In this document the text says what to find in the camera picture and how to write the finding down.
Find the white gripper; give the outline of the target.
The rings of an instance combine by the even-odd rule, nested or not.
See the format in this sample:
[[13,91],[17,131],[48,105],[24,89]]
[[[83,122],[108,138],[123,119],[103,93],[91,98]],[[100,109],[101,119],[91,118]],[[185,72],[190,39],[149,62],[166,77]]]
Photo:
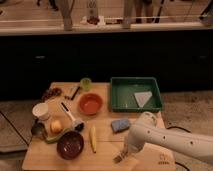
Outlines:
[[143,147],[143,141],[139,141],[137,138],[127,135],[124,138],[124,148],[122,154],[124,156],[129,156],[132,153],[138,153],[143,149]]

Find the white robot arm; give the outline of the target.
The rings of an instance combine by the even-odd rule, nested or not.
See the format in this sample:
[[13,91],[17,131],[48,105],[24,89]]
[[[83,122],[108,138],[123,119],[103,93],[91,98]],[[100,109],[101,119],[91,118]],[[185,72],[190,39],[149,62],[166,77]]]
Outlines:
[[140,152],[146,143],[159,145],[213,165],[213,137],[157,127],[157,117],[143,112],[124,139],[124,154]]

